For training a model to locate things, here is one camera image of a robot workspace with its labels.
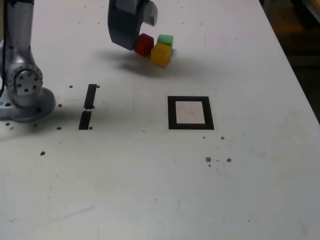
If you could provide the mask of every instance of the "white table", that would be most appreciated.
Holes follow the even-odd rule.
[[[0,124],[0,239],[318,240],[320,127],[259,1],[155,3],[167,68],[111,43],[107,0],[36,1],[62,107]],[[209,97],[215,130],[169,130],[167,96]]]

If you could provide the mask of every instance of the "toy block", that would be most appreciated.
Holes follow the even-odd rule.
[[[163,43],[157,43],[151,50],[151,62],[155,65],[166,66],[170,62],[171,47]]]
[[[139,36],[139,39],[134,51],[137,54],[145,57],[151,53],[151,49],[153,47],[154,47],[154,38],[152,36],[142,33]]]
[[[171,48],[174,46],[174,36],[159,35],[157,43],[169,45]]]

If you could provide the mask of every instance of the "black tape strip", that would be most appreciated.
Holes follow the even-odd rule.
[[[96,96],[97,84],[89,84],[88,91],[86,92],[86,97],[84,101],[85,110],[94,109],[94,101]]]
[[[91,111],[83,111],[80,119],[79,130],[88,130],[91,118]]]

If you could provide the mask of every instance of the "yellow cube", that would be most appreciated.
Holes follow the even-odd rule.
[[[171,46],[157,43],[151,50],[151,62],[155,65],[166,66],[170,62]]]

